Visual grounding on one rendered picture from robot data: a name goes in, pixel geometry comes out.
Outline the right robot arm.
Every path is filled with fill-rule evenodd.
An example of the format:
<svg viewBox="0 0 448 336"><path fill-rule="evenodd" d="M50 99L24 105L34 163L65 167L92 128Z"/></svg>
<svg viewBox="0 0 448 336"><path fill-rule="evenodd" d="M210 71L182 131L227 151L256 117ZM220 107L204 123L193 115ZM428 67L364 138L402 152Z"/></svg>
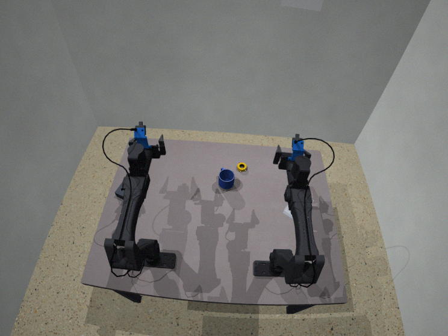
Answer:
<svg viewBox="0 0 448 336"><path fill-rule="evenodd" d="M311 219L312 197L310 187L305 191L310 174L311 160L303 155L295 158L291 172L288 173L288 185L284 199L288 202L288 210L294 221L296 234L296 253L293 256L290 249L274 249L270 253L270 261L254 261L254 276L285 276L286 284L311 284L316 272L315 284L325 264L325 256L319 255L317 249L313 224ZM313 258L314 270L311 261ZM255 265L257 264L257 265ZM255 273L255 271L257 271ZM284 275L285 271L285 275ZM265 273L262 273L265 272Z"/></svg>

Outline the yellow tape roll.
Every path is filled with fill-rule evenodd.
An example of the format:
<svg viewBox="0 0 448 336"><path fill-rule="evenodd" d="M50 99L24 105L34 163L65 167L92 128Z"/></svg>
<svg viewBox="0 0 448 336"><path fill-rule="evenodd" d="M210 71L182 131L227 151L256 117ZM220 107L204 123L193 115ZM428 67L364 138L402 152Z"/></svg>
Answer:
<svg viewBox="0 0 448 336"><path fill-rule="evenodd" d="M242 166L243 168L241 168L241 166ZM246 164L245 164L245 163L238 163L238 165L237 165L237 169L238 169L238 171L240 171L240 172L244 172L244 171L246 170Z"/></svg>

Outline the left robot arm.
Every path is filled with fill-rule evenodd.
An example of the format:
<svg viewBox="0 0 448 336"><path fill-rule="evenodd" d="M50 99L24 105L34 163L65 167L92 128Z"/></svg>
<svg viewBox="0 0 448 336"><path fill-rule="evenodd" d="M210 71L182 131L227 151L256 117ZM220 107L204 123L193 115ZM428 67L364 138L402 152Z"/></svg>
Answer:
<svg viewBox="0 0 448 336"><path fill-rule="evenodd" d="M127 151L132 188L130 190L129 176L126 174L122 182L124 193L119 222L112 238L106 238L104 241L109 264L111 266L110 260L115 248L114 244L117 244L117 241L120 240L118 246L124 247L116 248L112 259L113 269L141 271L143 260L145 260L145 267L174 269L176 254L160 252L157 240L141 238L137 244L135 243L135 228L140 208L144 199L146 199L149 188L150 177L148 172L151 164L146 159L142 144L135 143Z"/></svg>

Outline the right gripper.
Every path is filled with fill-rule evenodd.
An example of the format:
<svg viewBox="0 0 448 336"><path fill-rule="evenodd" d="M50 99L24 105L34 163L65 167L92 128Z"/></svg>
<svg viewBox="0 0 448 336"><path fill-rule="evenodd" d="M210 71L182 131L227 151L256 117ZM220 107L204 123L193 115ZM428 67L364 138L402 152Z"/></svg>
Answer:
<svg viewBox="0 0 448 336"><path fill-rule="evenodd" d="M305 154L309 159L311 158L311 154L303 149L304 141L298 141L297 143L293 140L293 153L282 152L280 145L276 150L276 154L273 160L273 164L278 164L280 158L280 163L278 165L278 169L286 170L287 174L291 172L291 168L293 166L294 160L297 156Z"/></svg>

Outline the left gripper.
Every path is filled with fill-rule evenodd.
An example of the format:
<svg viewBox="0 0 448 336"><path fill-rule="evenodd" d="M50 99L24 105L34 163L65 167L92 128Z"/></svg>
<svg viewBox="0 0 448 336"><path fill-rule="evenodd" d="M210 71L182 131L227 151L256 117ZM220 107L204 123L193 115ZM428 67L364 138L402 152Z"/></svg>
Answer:
<svg viewBox="0 0 448 336"><path fill-rule="evenodd" d="M137 140L137 141L136 141ZM166 154L163 135L159 139L159 147L157 145L148 145L147 137L145 136L145 128L136 128L134 131L134 138L129 141L129 146L140 143L144 146L146 159L151 163L152 158L160 158L160 155ZM158 150L158 148L160 150Z"/></svg>

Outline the blue mug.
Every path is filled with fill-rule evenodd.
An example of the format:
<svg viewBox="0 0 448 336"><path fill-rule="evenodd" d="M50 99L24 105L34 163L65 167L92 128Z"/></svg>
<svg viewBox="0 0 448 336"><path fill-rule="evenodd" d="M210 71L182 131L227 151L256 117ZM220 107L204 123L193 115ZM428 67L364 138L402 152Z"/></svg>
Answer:
<svg viewBox="0 0 448 336"><path fill-rule="evenodd" d="M219 173L219 188L228 191L234 186L234 172L229 169L221 168Z"/></svg>

